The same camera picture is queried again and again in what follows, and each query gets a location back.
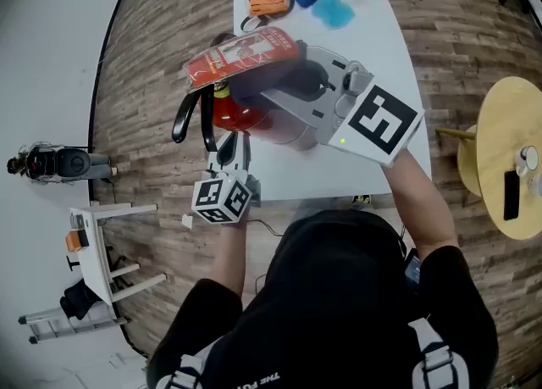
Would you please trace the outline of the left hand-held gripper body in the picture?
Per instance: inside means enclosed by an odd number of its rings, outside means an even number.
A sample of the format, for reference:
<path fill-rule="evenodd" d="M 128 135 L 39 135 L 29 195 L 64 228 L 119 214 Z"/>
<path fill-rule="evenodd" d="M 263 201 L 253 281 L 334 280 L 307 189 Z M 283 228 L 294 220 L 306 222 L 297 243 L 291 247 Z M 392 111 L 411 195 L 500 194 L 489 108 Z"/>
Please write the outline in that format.
<path fill-rule="evenodd" d="M 195 183 L 191 209 L 209 224 L 235 224 L 256 194 L 257 181 L 246 171 L 219 172 Z"/>

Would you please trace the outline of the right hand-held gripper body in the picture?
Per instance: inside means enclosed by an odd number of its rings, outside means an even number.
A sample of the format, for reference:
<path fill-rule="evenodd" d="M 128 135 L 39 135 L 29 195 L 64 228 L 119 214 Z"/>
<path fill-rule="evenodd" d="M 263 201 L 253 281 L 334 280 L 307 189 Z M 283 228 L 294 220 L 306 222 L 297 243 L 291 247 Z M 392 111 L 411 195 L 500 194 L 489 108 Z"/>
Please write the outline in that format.
<path fill-rule="evenodd" d="M 321 143 L 389 167 L 418 130 L 424 111 L 360 63 L 349 63 Z"/>

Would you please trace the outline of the red fire extinguisher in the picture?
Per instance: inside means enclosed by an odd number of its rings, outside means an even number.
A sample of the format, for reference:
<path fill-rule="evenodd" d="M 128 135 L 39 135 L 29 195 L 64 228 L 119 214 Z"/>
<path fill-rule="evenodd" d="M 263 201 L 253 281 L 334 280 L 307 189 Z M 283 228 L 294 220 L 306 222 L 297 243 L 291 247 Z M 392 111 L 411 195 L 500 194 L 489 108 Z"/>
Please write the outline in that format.
<path fill-rule="evenodd" d="M 313 148 L 312 127 L 259 94 L 241 103 L 230 96 L 228 79 L 254 67 L 298 59 L 298 43 L 277 27 L 263 27 L 243 36 L 219 34 L 210 48 L 197 54 L 186 67 L 187 93 L 174 119 L 172 139 L 185 140 L 191 116 L 200 110 L 204 145 L 217 150 L 214 130 L 245 132 L 248 136 L 297 151 Z M 291 90 L 299 86 L 296 69 L 288 78 Z"/>

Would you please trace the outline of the dark grey cloth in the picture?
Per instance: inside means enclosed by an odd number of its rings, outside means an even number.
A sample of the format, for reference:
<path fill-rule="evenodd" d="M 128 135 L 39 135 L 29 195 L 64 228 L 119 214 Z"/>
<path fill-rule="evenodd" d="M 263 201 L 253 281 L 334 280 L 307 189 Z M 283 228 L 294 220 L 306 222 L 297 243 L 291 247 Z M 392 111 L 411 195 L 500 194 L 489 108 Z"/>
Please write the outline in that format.
<path fill-rule="evenodd" d="M 282 60 L 232 75 L 228 79 L 230 96 L 241 103 L 269 89 L 286 92 L 290 88 L 288 78 L 300 62 L 298 59 Z"/>

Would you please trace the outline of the person's left forearm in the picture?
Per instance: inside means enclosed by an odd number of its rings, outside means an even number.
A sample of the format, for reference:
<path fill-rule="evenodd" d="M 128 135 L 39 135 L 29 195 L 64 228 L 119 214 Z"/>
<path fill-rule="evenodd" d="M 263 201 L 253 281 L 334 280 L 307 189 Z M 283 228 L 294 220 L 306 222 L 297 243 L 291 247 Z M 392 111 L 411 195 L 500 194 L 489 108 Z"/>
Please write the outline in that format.
<path fill-rule="evenodd" d="M 223 225 L 209 278 L 242 296 L 246 277 L 247 222 Z"/>

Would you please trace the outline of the person's right forearm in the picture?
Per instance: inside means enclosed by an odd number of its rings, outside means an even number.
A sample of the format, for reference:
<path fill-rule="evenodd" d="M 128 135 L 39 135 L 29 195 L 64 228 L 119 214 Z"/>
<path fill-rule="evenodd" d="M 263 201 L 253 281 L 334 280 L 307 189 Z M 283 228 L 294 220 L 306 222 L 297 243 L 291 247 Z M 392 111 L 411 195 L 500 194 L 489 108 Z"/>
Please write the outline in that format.
<path fill-rule="evenodd" d="M 418 250 L 426 259 L 441 247 L 457 247 L 452 213 L 431 179 L 408 150 L 383 168 L 398 214 Z"/>

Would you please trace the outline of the light blue cloth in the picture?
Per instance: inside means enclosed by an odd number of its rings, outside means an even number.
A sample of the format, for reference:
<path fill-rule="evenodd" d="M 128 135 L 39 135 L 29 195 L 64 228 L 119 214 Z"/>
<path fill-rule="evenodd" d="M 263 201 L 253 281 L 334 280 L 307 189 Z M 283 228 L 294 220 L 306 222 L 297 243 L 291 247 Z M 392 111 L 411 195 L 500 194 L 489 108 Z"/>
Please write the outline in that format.
<path fill-rule="evenodd" d="M 332 30 L 347 26 L 355 17 L 350 5 L 342 0 L 317 0 L 312 6 L 312 15 Z"/>

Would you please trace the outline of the round yellow table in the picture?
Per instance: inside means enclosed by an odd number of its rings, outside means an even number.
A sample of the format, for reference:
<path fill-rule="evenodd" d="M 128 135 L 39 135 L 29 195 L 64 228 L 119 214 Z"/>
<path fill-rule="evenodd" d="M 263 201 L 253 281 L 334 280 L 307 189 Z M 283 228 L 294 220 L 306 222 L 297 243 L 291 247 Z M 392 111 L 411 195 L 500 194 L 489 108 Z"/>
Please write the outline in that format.
<path fill-rule="evenodd" d="M 542 174 L 542 91 L 535 84 L 516 76 L 506 77 L 489 89 L 475 125 L 466 131 L 435 131 L 460 139 L 456 160 L 462 184 L 481 198 L 497 229 L 516 240 L 542 232 L 542 197 L 530 194 L 527 185 L 531 174 Z M 538 168 L 519 177 L 519 215 L 504 221 L 504 174 L 516 171 L 516 152 L 531 145 L 538 150 Z"/>

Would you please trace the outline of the black device with screen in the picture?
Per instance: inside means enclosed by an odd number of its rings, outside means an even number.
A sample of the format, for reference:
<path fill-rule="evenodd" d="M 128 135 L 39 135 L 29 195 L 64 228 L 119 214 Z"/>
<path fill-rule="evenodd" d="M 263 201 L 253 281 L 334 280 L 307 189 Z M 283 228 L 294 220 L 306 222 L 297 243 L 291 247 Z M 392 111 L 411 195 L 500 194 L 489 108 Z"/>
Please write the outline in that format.
<path fill-rule="evenodd" d="M 421 261 L 415 247 L 411 248 L 405 260 L 405 277 L 409 291 L 418 295 Z"/>

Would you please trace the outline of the person in black t-shirt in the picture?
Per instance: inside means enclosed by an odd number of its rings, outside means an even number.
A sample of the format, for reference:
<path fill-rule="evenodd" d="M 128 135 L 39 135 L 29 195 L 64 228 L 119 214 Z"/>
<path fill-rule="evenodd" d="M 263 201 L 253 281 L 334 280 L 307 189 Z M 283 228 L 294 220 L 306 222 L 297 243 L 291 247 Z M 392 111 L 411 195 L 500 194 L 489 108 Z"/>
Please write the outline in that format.
<path fill-rule="evenodd" d="M 445 246 L 407 288 L 395 230 L 380 217 L 327 211 L 284 233 L 248 305 L 199 280 L 147 368 L 162 389 L 185 355 L 209 351 L 203 389 L 412 389 L 423 355 L 411 322 L 427 317 L 486 389 L 498 359 L 495 323 L 461 250 Z"/>

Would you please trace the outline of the orange box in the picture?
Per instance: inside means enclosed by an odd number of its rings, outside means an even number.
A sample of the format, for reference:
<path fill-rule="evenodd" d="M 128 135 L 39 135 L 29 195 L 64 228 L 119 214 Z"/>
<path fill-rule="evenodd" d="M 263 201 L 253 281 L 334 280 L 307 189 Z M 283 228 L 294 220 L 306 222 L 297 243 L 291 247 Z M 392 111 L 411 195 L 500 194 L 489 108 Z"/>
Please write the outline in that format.
<path fill-rule="evenodd" d="M 77 253 L 89 247 L 85 230 L 72 230 L 65 237 L 65 244 L 69 253 Z"/>

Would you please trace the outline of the white mug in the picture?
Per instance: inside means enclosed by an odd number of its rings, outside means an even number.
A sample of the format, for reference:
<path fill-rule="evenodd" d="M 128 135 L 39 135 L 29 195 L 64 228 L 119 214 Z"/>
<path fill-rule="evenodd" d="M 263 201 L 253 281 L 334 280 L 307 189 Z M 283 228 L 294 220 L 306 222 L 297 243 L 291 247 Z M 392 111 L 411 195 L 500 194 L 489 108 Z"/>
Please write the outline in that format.
<path fill-rule="evenodd" d="M 522 178 L 538 168 L 539 154 L 535 146 L 526 146 L 518 150 L 514 157 L 517 175 Z"/>

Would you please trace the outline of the black bag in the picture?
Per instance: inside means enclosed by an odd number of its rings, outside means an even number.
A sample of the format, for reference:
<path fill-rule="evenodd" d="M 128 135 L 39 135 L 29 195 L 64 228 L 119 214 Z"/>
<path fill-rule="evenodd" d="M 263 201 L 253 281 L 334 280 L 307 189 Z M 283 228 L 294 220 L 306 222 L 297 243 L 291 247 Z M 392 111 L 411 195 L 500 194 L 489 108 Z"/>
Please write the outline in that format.
<path fill-rule="evenodd" d="M 81 279 L 64 291 L 59 304 L 68 319 L 83 320 L 90 308 L 101 301 L 102 299 Z"/>

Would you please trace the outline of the black metal railing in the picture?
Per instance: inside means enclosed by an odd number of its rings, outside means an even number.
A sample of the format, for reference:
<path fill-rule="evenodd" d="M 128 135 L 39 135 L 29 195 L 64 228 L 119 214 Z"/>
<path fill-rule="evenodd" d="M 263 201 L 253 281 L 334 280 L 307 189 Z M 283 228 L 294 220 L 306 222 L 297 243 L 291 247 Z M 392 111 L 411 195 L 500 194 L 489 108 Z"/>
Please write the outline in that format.
<path fill-rule="evenodd" d="M 530 6 L 530 13 L 534 18 L 536 25 L 542 32 L 542 0 L 527 0 Z"/>

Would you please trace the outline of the aluminium ladder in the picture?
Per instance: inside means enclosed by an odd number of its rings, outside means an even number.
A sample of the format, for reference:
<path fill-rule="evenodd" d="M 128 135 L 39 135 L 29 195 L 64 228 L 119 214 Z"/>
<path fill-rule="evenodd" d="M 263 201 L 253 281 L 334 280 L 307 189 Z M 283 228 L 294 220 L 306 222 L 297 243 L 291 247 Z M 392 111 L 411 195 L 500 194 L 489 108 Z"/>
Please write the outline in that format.
<path fill-rule="evenodd" d="M 60 307 L 25 314 L 18 318 L 18 323 L 30 331 L 28 337 L 30 345 L 120 327 L 129 322 L 129 318 L 117 315 L 106 303 L 92 305 L 81 320 L 75 316 L 68 317 Z"/>

